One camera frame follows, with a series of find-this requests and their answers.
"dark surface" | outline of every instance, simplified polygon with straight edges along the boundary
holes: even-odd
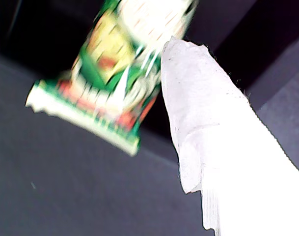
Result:
[[[232,81],[248,89],[299,40],[299,0],[258,0],[215,51]]]
[[[200,193],[143,131],[135,158],[25,100],[35,75],[0,59],[0,236],[210,236]]]

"white cloth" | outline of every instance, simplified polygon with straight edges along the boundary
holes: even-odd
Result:
[[[205,46],[172,38],[162,90],[180,179],[221,236],[299,236],[299,171]]]

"colorful food packaging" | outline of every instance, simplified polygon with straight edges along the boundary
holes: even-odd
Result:
[[[182,38],[197,0],[106,0],[70,72],[41,80],[26,106],[87,129],[135,155],[160,91],[160,55]]]

